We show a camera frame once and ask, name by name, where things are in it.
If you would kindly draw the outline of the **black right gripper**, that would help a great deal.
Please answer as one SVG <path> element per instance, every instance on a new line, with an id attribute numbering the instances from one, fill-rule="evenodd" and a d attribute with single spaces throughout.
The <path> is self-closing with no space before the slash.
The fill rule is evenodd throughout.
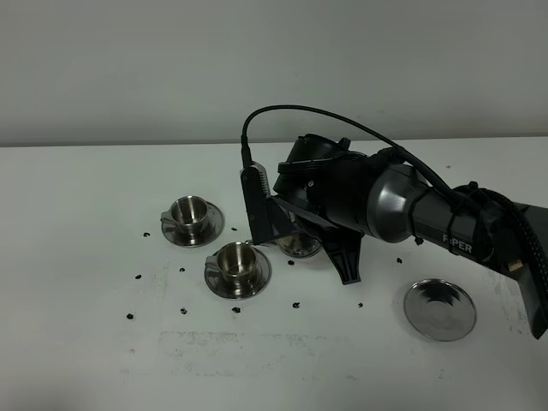
<path id="1" fill-rule="evenodd" d="M 349 146 L 346 138 L 300 136 L 278 165 L 271 196 L 243 194 L 254 243 L 306 233 L 319 240 L 344 285 L 360 282 L 361 240 L 371 233 L 366 207 L 377 179 L 377 157 Z M 249 144 L 241 154 L 243 168 L 258 163 Z"/>

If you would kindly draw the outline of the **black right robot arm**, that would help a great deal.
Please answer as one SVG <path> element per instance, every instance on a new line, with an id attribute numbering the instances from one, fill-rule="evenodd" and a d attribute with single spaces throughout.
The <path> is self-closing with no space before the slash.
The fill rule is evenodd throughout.
<path id="1" fill-rule="evenodd" d="M 295 234 L 325 250 L 345 284 L 360 281 L 365 236 L 413 237 L 514 279 L 530 331 L 547 329 L 547 211 L 515 203 L 475 183 L 443 191 L 426 167 L 395 147 L 373 155 L 348 140 L 301 136 L 278 166 L 274 186 L 242 148 L 241 185 L 253 242 Z"/>

